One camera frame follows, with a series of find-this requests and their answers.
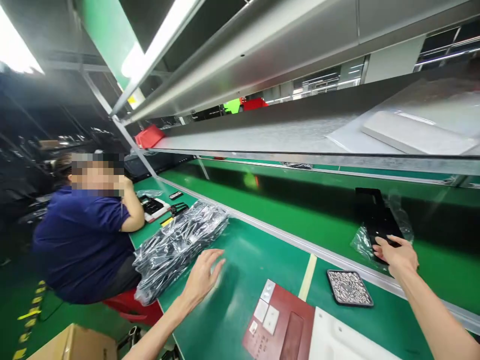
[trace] bundle of bagged parts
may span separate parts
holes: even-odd
[[[135,251],[133,266],[141,274],[135,299],[144,306],[153,303],[228,223],[226,211],[200,200],[174,217]]]

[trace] dark hair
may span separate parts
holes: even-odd
[[[72,173],[72,153],[68,152],[53,162],[53,174],[61,185],[69,183],[69,175]]]

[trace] hand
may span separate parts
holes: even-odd
[[[197,258],[195,265],[193,265],[188,280],[186,281],[185,289],[183,289],[180,298],[188,312],[191,312],[212,290],[217,281],[220,270],[225,264],[225,259],[222,259],[215,266],[215,269],[210,274],[210,270],[215,261],[224,253],[220,249],[204,250]]]
[[[388,238],[401,246],[393,247],[387,240],[377,236],[375,240],[378,245],[372,246],[375,256],[388,263],[388,271],[394,278],[405,270],[416,272],[419,259],[412,244],[398,236],[388,235]]]
[[[120,175],[118,182],[120,183],[120,189],[126,190],[126,189],[133,189],[134,188],[134,183],[132,180],[130,180],[128,177],[125,175]]]

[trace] navy blue shirt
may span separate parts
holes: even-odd
[[[70,186],[55,192],[35,229],[33,251],[58,297],[73,304],[102,300],[134,250],[129,235],[120,232],[129,216],[119,198],[72,193]]]

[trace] worker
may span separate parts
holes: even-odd
[[[141,280],[128,233],[144,225],[144,210],[132,181],[104,159],[66,154],[54,162],[61,186],[33,236],[45,282],[71,304],[112,298]]]
[[[480,360],[480,344],[417,274],[419,261],[412,245],[400,237],[388,238],[401,246],[393,247],[385,239],[377,237],[374,254],[389,264],[388,270],[405,292],[435,360]],[[225,259],[217,263],[212,273],[211,268],[222,254],[223,250],[210,249],[198,257],[181,295],[123,360],[157,359],[175,328],[213,288]]]

